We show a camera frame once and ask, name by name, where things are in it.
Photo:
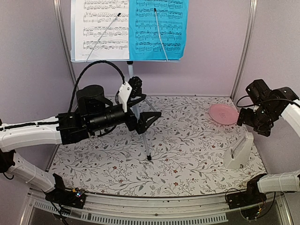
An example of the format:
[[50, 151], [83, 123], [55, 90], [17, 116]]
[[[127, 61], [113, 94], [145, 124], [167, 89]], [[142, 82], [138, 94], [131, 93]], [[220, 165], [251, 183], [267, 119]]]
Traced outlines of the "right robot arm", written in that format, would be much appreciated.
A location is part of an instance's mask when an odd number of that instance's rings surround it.
[[300, 98], [291, 88], [271, 89], [262, 79], [245, 91], [250, 102], [236, 102], [237, 125], [251, 130], [267, 171], [247, 182], [242, 200], [253, 204], [261, 193], [299, 192]]

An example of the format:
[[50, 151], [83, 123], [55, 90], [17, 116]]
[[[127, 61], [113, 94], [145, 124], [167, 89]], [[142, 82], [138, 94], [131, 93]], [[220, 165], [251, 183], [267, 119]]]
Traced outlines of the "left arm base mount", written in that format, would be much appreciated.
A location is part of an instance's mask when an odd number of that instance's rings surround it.
[[86, 201], [86, 195], [83, 190], [63, 190], [56, 188], [49, 193], [45, 193], [45, 199], [58, 205], [83, 209]]

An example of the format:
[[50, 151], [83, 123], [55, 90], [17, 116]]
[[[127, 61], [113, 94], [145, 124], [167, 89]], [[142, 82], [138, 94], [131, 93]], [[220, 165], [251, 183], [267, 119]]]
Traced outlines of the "blue sheet music page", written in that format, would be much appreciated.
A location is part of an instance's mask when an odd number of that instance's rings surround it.
[[180, 60], [187, 40], [188, 7], [188, 0], [131, 0], [130, 60]]

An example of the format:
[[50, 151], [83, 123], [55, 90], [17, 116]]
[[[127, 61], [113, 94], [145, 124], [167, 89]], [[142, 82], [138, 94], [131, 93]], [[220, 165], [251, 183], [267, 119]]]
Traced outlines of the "white perforated music stand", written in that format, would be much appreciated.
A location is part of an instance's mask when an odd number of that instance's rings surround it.
[[129, 78], [134, 76], [134, 70], [133, 70], [133, 63], [135, 61], [130, 60], [130, 58], [126, 61], [124, 61], [127, 63], [128, 66], [128, 74], [129, 74]]

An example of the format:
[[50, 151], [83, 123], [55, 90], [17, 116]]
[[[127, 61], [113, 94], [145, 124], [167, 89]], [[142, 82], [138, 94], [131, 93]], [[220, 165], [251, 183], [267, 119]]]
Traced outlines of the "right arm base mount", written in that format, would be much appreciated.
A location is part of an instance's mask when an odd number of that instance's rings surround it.
[[240, 213], [246, 220], [258, 219], [266, 204], [266, 200], [266, 194], [249, 194], [247, 191], [240, 191], [236, 188], [230, 188], [225, 193], [225, 201], [231, 210], [256, 205], [253, 208], [241, 210]]

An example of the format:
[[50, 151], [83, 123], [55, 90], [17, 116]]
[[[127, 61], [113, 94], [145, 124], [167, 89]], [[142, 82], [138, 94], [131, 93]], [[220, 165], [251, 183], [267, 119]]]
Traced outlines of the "white sheet music page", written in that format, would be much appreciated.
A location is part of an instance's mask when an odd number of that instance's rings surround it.
[[127, 0], [71, 1], [71, 61], [129, 59]]

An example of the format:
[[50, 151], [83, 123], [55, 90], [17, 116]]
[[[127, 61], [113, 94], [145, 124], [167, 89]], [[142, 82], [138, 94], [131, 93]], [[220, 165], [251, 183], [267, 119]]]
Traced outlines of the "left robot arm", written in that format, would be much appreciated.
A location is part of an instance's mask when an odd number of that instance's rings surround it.
[[0, 171], [17, 176], [26, 183], [52, 195], [59, 203], [70, 199], [63, 179], [50, 174], [25, 159], [19, 149], [43, 145], [70, 145], [90, 137], [102, 137], [118, 125], [125, 124], [129, 131], [143, 134], [161, 117], [161, 112], [142, 112], [136, 117], [133, 106], [146, 99], [140, 88], [124, 83], [118, 93], [118, 104], [105, 97], [100, 85], [89, 85], [75, 94], [77, 109], [44, 120], [0, 126]]

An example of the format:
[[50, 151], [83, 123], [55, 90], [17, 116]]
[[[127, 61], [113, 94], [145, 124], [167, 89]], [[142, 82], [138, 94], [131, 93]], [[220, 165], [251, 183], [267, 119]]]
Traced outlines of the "white metronome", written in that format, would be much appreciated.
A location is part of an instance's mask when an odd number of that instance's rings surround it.
[[243, 169], [248, 163], [254, 137], [250, 132], [245, 132], [232, 147], [224, 152], [224, 166], [226, 169]]

